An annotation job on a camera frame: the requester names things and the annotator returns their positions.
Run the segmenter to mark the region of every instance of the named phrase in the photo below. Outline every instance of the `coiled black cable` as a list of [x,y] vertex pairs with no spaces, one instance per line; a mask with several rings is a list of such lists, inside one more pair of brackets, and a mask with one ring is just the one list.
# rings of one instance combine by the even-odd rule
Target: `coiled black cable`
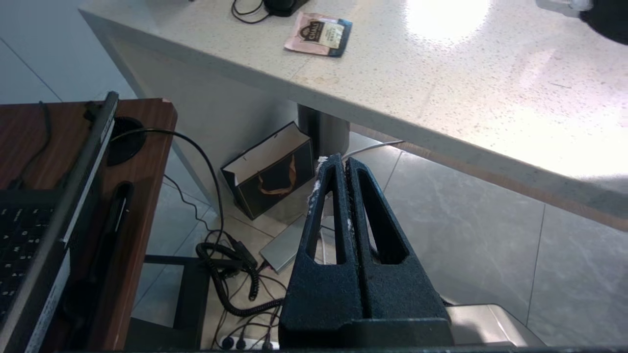
[[229,301],[229,296],[225,292],[225,288],[222,286],[220,274],[218,273],[218,268],[214,264],[214,261],[209,257],[209,254],[207,254],[207,249],[209,249],[209,247],[206,247],[206,245],[207,243],[198,244],[196,246],[196,252],[197,252],[197,255],[201,259],[205,260],[205,264],[207,265],[209,274],[212,277],[212,280],[214,281],[214,287],[216,289],[216,293],[218,294],[218,299],[220,299],[220,302],[222,306],[225,308],[225,310],[227,310],[229,313],[235,316],[248,317],[251,315],[255,315],[257,313],[265,312],[268,309],[276,308],[283,303],[283,298],[282,298],[282,299],[271,300],[267,303],[258,305],[256,307],[248,308],[248,309],[240,309],[233,306],[233,304],[231,304],[231,302]]
[[251,277],[251,289],[249,290],[249,300],[253,301],[257,298],[257,293],[259,292],[259,273],[257,269],[252,266],[252,264],[247,261],[243,256],[240,256],[237,252],[229,249],[228,247],[220,244],[212,244],[210,242],[200,243],[197,245],[196,252],[200,258],[205,260],[206,262],[209,259],[209,255],[207,254],[207,250],[213,250],[217,253],[221,253],[231,260],[241,260],[242,267],[244,268],[244,272],[248,273]]

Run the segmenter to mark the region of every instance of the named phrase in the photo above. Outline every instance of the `laptop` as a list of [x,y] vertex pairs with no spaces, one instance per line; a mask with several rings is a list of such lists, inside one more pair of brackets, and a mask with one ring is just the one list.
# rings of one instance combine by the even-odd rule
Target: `laptop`
[[0,352],[37,353],[70,276],[100,161],[114,127],[109,92],[57,190],[0,190]]

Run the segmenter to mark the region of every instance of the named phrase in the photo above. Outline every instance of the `gray tile floor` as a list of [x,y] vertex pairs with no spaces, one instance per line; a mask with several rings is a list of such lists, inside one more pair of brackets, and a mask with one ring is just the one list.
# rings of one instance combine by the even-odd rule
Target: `gray tile floor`
[[[349,150],[374,143],[352,133]],[[390,146],[356,157],[373,171],[443,296],[456,303],[502,305],[549,345],[628,344],[628,234]],[[166,174],[215,226],[216,213],[174,153]],[[259,258],[257,252],[305,211],[311,185],[255,221],[231,211],[225,228]],[[194,246],[207,232],[170,182],[164,182],[157,208],[147,253],[194,256]],[[327,242],[327,258],[332,257],[332,244]],[[291,266],[280,275],[266,270],[286,285],[290,273]],[[133,316],[171,325],[180,276],[175,266],[144,265]],[[229,288],[244,280],[243,274],[229,279]],[[269,290],[283,295],[270,283]],[[242,296],[233,300],[236,306],[270,299],[261,290],[249,302],[246,292],[245,284]],[[202,347],[210,346],[221,313],[211,287]],[[237,322],[229,315],[219,337]],[[267,323],[268,317],[257,322]],[[259,338],[263,333],[257,327],[246,335]]]

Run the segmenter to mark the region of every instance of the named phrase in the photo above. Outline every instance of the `wooden desk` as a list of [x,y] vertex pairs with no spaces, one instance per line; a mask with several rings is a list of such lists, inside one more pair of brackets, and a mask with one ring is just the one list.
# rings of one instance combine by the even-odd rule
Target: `wooden desk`
[[[50,145],[25,177],[26,188],[54,188],[71,168],[87,139],[90,123],[82,117],[84,103],[55,103],[48,107],[52,122]],[[121,100],[116,116],[135,117],[144,126],[152,128],[174,129],[176,124],[175,108],[162,99]],[[38,104],[0,106],[0,187],[6,188],[19,175],[44,139],[44,118]],[[89,349],[124,348],[171,140],[171,136],[149,134],[146,144],[135,157],[117,166],[101,166],[102,200],[94,217],[93,230],[88,234],[90,240],[83,253],[85,264],[89,264],[90,252],[95,249],[92,240],[99,235],[116,185],[125,180],[133,182],[135,192],[127,222],[122,228],[121,241],[111,262]],[[80,271],[72,273],[68,283],[81,275],[84,273]],[[43,348],[53,350],[62,345],[68,328],[67,322],[55,317]]]

